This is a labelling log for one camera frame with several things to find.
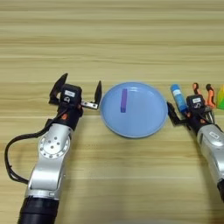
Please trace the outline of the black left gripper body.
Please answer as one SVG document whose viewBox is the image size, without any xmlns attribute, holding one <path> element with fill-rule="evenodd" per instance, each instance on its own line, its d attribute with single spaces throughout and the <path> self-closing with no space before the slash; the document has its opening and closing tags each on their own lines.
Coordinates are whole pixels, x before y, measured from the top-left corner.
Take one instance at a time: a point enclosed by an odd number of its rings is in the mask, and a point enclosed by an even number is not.
<svg viewBox="0 0 224 224">
<path fill-rule="evenodd" d="M 82 101 L 76 107 L 63 104 L 59 107 L 60 117 L 56 120 L 56 123 L 66 125 L 72 130 L 75 130 L 79 119 L 83 115 L 84 108 L 97 110 L 98 104 L 87 101 Z"/>
</svg>

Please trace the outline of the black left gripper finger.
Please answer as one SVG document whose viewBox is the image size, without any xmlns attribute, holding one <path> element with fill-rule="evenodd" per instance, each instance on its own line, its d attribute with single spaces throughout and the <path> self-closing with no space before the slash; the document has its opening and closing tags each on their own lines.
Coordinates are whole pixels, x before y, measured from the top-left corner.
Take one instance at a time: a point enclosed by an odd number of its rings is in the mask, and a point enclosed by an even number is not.
<svg viewBox="0 0 224 224">
<path fill-rule="evenodd" d="M 49 103 L 53 105 L 58 105 L 60 99 L 58 98 L 58 94 L 61 92 L 63 85 L 66 83 L 67 73 L 64 73 L 54 84 L 51 93 L 49 94 Z"/>
<path fill-rule="evenodd" d="M 99 81 L 94 93 L 94 103 L 99 105 L 102 98 L 102 82 Z"/>
</svg>

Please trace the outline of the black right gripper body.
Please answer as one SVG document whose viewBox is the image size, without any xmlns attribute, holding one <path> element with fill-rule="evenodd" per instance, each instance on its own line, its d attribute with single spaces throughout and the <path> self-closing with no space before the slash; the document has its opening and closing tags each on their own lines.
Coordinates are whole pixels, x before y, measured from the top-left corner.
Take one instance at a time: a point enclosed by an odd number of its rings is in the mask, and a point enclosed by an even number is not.
<svg viewBox="0 0 224 224">
<path fill-rule="evenodd" d="M 180 120 L 175 115 L 174 125 L 185 125 L 189 130 L 193 130 L 195 134 L 198 134 L 202 127 L 212 124 L 211 121 L 206 119 L 206 113 L 211 112 L 211 109 L 206 106 L 200 108 L 181 106 L 178 110 L 184 119 Z"/>
</svg>

